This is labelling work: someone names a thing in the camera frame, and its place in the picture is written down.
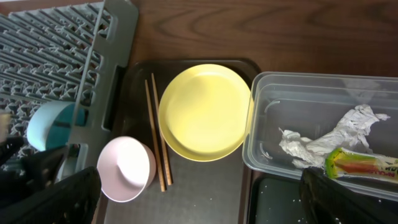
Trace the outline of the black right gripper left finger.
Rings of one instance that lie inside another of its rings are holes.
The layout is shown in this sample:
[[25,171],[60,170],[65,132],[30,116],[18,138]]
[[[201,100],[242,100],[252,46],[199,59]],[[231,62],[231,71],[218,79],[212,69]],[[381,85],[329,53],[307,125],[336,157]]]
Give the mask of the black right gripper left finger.
[[1,223],[91,223],[100,192],[100,175],[88,167],[1,209]]

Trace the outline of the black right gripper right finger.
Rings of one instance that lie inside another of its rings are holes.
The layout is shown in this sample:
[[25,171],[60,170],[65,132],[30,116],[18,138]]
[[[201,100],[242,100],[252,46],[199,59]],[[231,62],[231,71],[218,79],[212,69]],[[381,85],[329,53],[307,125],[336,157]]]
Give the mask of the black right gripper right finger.
[[308,223],[397,224],[397,212],[338,184],[318,168],[303,170],[299,192]]

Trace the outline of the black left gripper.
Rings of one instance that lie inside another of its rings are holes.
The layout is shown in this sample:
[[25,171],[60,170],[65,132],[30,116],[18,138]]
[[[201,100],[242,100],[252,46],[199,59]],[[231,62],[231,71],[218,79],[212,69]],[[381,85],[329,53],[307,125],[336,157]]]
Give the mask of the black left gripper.
[[66,159],[66,145],[39,151],[20,159],[18,168],[1,172],[1,208],[30,197],[55,183]]

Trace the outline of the yellow orange snack wrapper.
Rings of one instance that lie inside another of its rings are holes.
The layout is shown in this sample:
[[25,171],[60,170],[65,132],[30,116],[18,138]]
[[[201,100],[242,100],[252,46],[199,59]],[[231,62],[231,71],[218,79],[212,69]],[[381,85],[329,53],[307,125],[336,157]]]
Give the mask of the yellow orange snack wrapper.
[[363,154],[339,147],[325,159],[325,172],[331,179],[360,177],[397,183],[397,158]]

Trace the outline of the light blue bowl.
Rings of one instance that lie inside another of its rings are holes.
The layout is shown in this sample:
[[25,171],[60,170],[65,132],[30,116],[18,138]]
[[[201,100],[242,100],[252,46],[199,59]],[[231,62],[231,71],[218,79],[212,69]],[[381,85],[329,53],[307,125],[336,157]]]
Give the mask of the light blue bowl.
[[72,130],[75,104],[49,101],[34,113],[27,127],[27,140],[38,151],[65,146]]

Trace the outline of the pink white bowl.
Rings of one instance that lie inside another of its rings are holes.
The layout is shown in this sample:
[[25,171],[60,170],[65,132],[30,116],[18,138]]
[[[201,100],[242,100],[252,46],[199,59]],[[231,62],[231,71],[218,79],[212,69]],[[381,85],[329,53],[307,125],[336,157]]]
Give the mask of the pink white bowl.
[[129,136],[111,140],[99,155],[97,170],[101,190],[114,202],[137,198],[152,183],[157,172],[153,152]]

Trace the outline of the white paper napkin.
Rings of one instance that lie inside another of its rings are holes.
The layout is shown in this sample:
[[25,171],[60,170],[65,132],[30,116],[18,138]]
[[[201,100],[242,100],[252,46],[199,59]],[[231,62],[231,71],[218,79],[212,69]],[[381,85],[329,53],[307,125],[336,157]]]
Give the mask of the white paper napkin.
[[372,154],[366,137],[371,126],[390,116],[373,113],[369,105],[358,105],[349,110],[337,123],[336,127],[324,136],[311,140],[300,133],[283,130],[279,146],[288,155],[293,156],[293,165],[299,169],[324,167],[325,159],[336,148],[342,147],[354,152]]

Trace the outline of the yellow round plate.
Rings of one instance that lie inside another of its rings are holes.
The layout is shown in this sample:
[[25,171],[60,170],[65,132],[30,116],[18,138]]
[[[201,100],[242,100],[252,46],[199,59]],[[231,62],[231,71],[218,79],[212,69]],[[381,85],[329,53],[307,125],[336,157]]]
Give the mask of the yellow round plate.
[[211,162],[232,154],[245,138],[251,91],[232,69],[201,64],[179,73],[159,103],[158,122],[167,145],[179,156]]

